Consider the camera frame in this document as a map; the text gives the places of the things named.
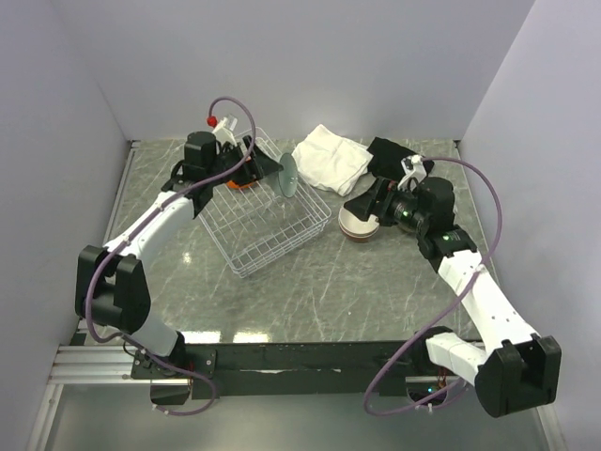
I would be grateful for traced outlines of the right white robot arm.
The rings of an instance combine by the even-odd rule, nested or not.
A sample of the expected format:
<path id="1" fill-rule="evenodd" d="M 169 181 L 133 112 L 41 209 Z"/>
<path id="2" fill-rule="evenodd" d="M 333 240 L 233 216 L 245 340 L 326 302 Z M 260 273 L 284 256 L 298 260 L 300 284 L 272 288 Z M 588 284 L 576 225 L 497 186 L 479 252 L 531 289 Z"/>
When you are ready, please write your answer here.
<path id="1" fill-rule="evenodd" d="M 341 211 L 361 225 L 374 220 L 413 234 L 422 256 L 457 295 L 482 339 L 478 348 L 448 328 L 429 326 L 402 347 L 418 372 L 428 375 L 442 367 L 454 373 L 474 387 L 492 417 L 553 403 L 562 359 L 559 343 L 539 335 L 517 313 L 473 239 L 456 224 L 454 208 L 454 186 L 447 179 L 409 179 L 400 188 L 379 178 Z"/>

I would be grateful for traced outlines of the red ceramic bowl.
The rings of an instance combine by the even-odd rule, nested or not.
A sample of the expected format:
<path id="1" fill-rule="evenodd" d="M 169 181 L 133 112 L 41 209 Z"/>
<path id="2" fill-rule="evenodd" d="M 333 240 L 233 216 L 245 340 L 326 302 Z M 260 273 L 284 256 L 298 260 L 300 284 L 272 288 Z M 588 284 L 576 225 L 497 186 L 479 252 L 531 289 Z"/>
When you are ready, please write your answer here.
<path id="1" fill-rule="evenodd" d="M 351 234 L 351 233 L 349 233 L 349 232 L 347 232 L 345 230 L 341 230 L 341 232 L 343 233 L 343 235 L 348 240 L 356 242 L 356 243 L 366 243 L 366 242 L 369 242 L 376 235 L 376 233 L 365 234 L 365 235 L 355 235 L 355 234 Z"/>

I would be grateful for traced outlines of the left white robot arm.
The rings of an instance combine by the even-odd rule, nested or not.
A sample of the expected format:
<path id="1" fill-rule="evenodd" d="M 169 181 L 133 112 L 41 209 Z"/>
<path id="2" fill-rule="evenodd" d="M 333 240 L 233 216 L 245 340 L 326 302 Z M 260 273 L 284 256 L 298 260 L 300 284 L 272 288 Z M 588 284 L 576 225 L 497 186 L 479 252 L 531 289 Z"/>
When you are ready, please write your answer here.
<path id="1" fill-rule="evenodd" d="M 215 187 L 277 180 L 284 169 L 283 160 L 268 156 L 250 135 L 237 140 L 190 133 L 182 160 L 152 206 L 120 237 L 101 247 L 88 245 L 78 256 L 75 312 L 87 320 L 88 331 L 110 326 L 155 355 L 154 366 L 165 377 L 181 375 L 190 366 L 185 339 L 152 314 L 145 268 L 211 201 Z"/>

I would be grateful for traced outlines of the pale green ceramic bowl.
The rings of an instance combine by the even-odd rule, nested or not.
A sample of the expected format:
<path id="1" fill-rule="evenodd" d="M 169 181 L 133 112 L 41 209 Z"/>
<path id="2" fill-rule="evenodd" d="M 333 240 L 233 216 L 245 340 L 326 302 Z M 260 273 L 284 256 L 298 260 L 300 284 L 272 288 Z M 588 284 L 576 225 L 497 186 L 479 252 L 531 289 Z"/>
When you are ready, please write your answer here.
<path id="1" fill-rule="evenodd" d="M 282 167 L 282 170 L 278 173 L 278 185 L 281 195 L 285 198 L 293 197 L 299 182 L 296 161 L 290 153 L 284 153 L 279 164 Z"/>

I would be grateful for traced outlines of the orange ceramic bowl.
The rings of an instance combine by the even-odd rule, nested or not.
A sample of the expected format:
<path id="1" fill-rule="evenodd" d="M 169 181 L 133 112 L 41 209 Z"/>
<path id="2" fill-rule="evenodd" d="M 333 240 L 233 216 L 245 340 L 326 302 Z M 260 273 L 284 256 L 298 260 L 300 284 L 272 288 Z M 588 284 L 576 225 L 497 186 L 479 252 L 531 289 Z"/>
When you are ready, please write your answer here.
<path id="1" fill-rule="evenodd" d="M 253 186 L 255 183 L 256 183 L 256 178 L 243 176 L 243 177 L 231 178 L 226 183 L 226 186 L 231 190 L 245 190 L 245 189 L 248 189 L 251 186 Z"/>

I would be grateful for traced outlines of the tan floral bowl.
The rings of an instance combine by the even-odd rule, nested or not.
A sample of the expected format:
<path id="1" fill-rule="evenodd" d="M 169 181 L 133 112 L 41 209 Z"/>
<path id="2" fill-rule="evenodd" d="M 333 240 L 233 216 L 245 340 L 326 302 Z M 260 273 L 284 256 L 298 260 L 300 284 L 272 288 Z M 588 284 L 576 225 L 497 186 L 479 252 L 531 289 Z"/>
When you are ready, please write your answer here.
<path id="1" fill-rule="evenodd" d="M 379 229 L 376 216 L 371 215 L 367 221 L 362 221 L 345 207 L 339 209 L 338 224 L 341 230 L 353 239 L 367 239 L 375 235 Z"/>

